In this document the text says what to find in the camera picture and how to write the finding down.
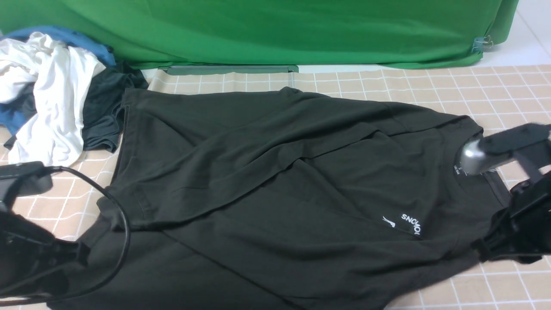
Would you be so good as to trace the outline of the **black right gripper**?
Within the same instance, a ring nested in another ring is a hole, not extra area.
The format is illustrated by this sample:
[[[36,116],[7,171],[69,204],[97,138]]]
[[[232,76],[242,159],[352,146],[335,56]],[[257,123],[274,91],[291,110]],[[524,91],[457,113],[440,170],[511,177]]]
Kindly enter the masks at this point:
[[[491,218],[484,237],[472,242],[478,261],[513,260],[532,264],[551,253],[550,173],[511,188],[511,200]]]

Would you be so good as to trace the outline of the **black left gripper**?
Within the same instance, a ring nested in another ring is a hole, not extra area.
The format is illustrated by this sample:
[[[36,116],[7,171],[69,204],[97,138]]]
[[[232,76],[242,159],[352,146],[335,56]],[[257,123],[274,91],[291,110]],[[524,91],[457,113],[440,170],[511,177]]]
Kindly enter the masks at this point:
[[[19,214],[0,214],[1,298],[65,298],[66,271],[86,267],[90,248],[57,239]]]

